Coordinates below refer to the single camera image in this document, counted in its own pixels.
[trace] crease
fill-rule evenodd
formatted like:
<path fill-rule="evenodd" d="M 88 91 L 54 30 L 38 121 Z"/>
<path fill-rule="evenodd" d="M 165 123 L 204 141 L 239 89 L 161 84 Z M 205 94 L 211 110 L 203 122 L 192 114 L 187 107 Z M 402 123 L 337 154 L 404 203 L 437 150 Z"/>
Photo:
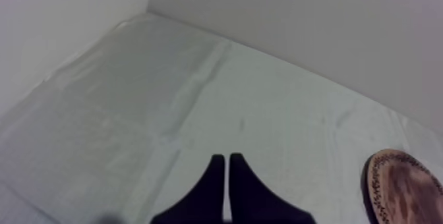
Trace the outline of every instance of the crease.
<path fill-rule="evenodd" d="M 145 223 L 146 218 L 149 214 L 152 213 L 152 209 L 154 208 L 154 204 L 156 203 L 160 192 L 163 190 L 163 186 L 166 180 L 169 178 L 174 165 L 179 160 L 181 150 L 175 151 L 172 155 L 172 158 L 169 160 L 166 168 L 163 170 L 163 173 L 160 175 L 159 179 L 156 182 L 155 187 L 152 189 L 151 194 L 146 198 L 146 201 L 143 203 L 140 208 L 140 214 L 137 216 L 135 223 Z"/>
<path fill-rule="evenodd" d="M 205 89 L 207 85 L 209 85 L 211 82 L 213 82 L 216 79 L 220 69 L 227 62 L 231 48 L 232 48 L 232 43 L 228 42 L 227 45 L 225 45 L 223 52 L 220 55 L 220 58 L 214 63 L 214 66 L 210 70 L 209 75 L 204 80 L 200 80 L 198 78 L 190 79 L 190 83 L 188 84 L 191 84 L 191 86 L 189 86 L 191 87 L 191 89 L 184 93 L 189 96 L 187 96 L 187 98 L 183 100 L 182 104 L 179 104 L 180 107 L 178 109 L 182 110 L 181 114 L 178 116 L 176 120 L 173 121 L 172 125 L 169 128 L 167 128 L 164 132 L 162 132 L 162 136 L 174 136 L 181 129 L 183 123 L 185 123 L 188 116 L 191 114 L 192 110 L 194 109 L 195 104 L 197 103 L 197 100 L 200 97 L 203 89 Z"/>
<path fill-rule="evenodd" d="M 15 190 L 11 185 L 7 184 L 4 181 L 0 181 L 0 184 L 2 184 L 12 195 L 17 197 L 19 200 L 23 201 L 28 207 L 35 210 L 37 213 L 39 213 L 44 218 L 48 219 L 50 222 L 54 224 L 61 224 L 61 222 L 58 221 L 55 217 L 53 217 L 51 214 L 43 210 L 43 208 L 40 208 L 36 204 L 32 203 L 29 199 L 27 199 L 25 196 L 23 196 L 17 190 Z"/>

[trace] white surface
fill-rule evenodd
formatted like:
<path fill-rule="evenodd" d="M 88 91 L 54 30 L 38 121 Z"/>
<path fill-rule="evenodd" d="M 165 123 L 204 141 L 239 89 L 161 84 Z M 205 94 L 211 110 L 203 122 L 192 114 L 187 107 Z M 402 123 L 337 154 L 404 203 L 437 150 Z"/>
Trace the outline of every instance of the white surface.
<path fill-rule="evenodd" d="M 150 0 L 443 132 L 443 0 Z"/>
<path fill-rule="evenodd" d="M 147 5 L 148 0 L 0 0 L 0 115 L 79 49 Z"/>
<path fill-rule="evenodd" d="M 2 120 L 0 141 L 0 179 L 61 223 L 105 213 L 147 223 L 214 153 L 243 152 L 318 223 L 368 223 L 360 176 L 378 150 L 405 150 L 443 180 L 441 136 L 295 65 L 151 14 L 37 87 Z"/>

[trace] decorative stitching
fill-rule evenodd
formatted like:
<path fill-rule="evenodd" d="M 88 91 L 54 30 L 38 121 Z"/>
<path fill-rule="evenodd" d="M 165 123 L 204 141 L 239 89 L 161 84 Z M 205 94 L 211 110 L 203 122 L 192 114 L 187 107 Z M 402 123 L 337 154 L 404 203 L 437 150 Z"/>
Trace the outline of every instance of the decorative stitching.
<path fill-rule="evenodd" d="M 388 213 L 386 212 L 386 208 L 382 205 L 381 193 L 380 193 L 380 181 L 378 180 L 380 173 L 378 172 L 386 162 L 395 160 L 402 163 L 409 163 L 412 167 L 417 168 L 418 170 L 426 173 L 432 179 L 435 187 L 437 187 L 438 192 L 441 196 L 443 196 L 443 187 L 438 182 L 438 179 L 434 177 L 428 169 L 426 169 L 419 161 L 417 161 L 414 157 L 408 154 L 384 154 L 379 157 L 374 158 L 374 165 L 372 166 L 372 182 L 371 187 L 374 192 L 374 197 L 372 198 L 372 204 L 376 207 L 379 216 L 381 217 L 384 224 L 390 224 L 388 219 Z"/>

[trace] white sheet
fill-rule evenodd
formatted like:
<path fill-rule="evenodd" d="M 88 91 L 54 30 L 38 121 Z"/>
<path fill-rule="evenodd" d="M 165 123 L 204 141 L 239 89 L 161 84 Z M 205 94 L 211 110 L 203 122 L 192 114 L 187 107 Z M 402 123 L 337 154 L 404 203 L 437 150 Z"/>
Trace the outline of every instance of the white sheet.
<path fill-rule="evenodd" d="M 243 152 L 318 223 L 368 223 L 360 176 L 378 150 L 405 150 L 443 180 L 441 136 L 295 65 L 153 14 L 122 23 L 38 86 L 2 118 L 0 142 L 3 183 L 61 223 L 107 213 L 147 223 L 214 153 Z"/>

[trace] white wall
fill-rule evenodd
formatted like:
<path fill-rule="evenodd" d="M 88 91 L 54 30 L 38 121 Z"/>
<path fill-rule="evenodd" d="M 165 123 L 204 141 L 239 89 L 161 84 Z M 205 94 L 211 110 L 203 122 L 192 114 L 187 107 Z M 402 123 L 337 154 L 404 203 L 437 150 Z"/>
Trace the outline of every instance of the white wall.
<path fill-rule="evenodd" d="M 0 114 L 148 0 L 0 0 Z"/>
<path fill-rule="evenodd" d="M 443 0 L 150 0 L 443 132 Z"/>

